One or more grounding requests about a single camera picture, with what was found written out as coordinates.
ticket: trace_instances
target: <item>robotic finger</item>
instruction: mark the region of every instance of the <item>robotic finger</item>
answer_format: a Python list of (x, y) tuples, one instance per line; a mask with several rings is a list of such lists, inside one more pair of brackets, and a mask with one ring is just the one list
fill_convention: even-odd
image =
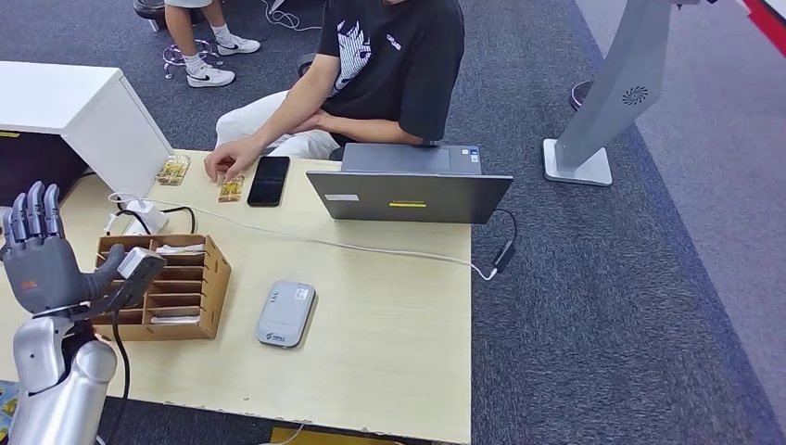
[(16, 243), (16, 239), (14, 237), (14, 225), (11, 222), (11, 213), (11, 210), (9, 210), (5, 215), (3, 215), (3, 234), (6, 237), (6, 248), (11, 248), (11, 246)]
[(44, 231), (44, 183), (37, 181), (27, 193), (27, 223), (30, 236), (41, 238)]
[(57, 204), (59, 196), (60, 188), (56, 184), (51, 184), (46, 188), (46, 193), (44, 193), (44, 222), (47, 235), (65, 238), (66, 231), (63, 228), (63, 220), (60, 219), (60, 206)]
[(18, 243), (24, 243), (29, 237), (27, 230), (27, 199), (24, 193), (20, 193), (14, 199), (14, 206), (11, 208), (11, 226), (14, 229), (14, 237)]

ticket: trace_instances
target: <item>black t-shirt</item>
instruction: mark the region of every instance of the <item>black t-shirt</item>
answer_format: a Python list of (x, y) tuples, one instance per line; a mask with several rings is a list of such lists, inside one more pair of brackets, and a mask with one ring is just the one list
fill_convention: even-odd
[(340, 57), (341, 73), (323, 109), (442, 139), (463, 52), (458, 0), (327, 0), (319, 53)]

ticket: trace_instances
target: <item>person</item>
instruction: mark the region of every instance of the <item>person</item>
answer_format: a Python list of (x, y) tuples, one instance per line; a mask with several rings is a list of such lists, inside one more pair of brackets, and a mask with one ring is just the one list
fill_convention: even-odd
[(226, 85), (235, 79), (235, 74), (229, 70), (213, 68), (197, 54), (190, 9), (202, 8), (202, 13), (216, 35), (216, 46), (220, 55), (248, 54), (260, 49), (259, 42), (241, 39), (229, 32), (220, 2), (221, 0), (164, 0), (167, 28), (183, 53), (188, 84), (195, 88)]
[(458, 0), (327, 0), (309, 70), (288, 92), (221, 116), (208, 176), (231, 180), (267, 147), (328, 159), (347, 142), (441, 139), (463, 38)]

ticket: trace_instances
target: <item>graphic print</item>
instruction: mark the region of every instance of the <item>graphic print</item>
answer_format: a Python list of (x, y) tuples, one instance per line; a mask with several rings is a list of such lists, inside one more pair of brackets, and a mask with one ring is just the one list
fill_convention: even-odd
[(355, 22), (349, 31), (342, 32), (346, 21), (338, 24), (338, 49), (341, 58), (341, 72), (333, 85), (331, 97), (337, 95), (349, 81), (365, 68), (371, 58), (371, 42), (361, 29), (361, 23)]

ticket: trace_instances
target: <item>white sneaker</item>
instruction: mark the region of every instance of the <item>white sneaker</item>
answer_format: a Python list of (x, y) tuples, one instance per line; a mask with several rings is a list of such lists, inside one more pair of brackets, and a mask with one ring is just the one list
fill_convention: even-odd
[(228, 83), (232, 83), (235, 79), (235, 74), (233, 72), (216, 70), (207, 63), (202, 65), (202, 68), (197, 72), (192, 74), (186, 71), (186, 74), (188, 74), (188, 84), (194, 88), (201, 88), (203, 86), (224, 86)]
[(232, 44), (224, 46), (216, 44), (219, 48), (219, 54), (222, 56), (231, 56), (232, 54), (248, 54), (253, 53), (260, 49), (261, 44), (256, 40), (241, 39), (240, 37), (232, 34)]

